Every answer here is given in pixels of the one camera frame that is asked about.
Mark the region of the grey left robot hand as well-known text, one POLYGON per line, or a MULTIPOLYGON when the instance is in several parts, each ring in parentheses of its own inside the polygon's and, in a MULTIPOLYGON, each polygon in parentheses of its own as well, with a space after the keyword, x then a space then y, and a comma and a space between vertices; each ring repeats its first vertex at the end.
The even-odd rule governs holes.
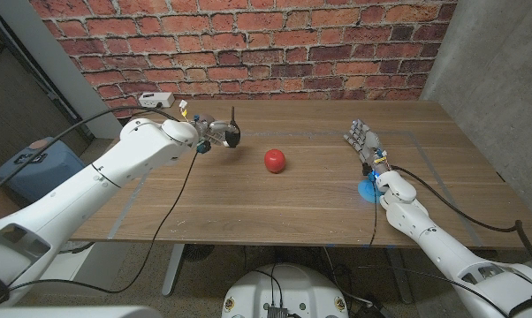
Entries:
POLYGON ((211 115, 194 115, 190 124, 198 133, 196 151, 205 154, 211 150, 213 145, 229 147, 226 134, 232 133, 234 127, 222 120, 216 120, 211 115))

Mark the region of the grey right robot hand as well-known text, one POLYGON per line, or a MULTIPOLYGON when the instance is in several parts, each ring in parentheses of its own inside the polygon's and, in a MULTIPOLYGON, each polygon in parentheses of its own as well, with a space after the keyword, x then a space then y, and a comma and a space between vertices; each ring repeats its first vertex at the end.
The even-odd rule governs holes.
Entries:
POLYGON ((391 170, 387 161, 387 152, 383 149, 378 136, 361 119, 352 122, 349 131, 344 134, 344 139, 358 153, 364 176, 373 173, 375 178, 378 178, 379 175, 391 170))

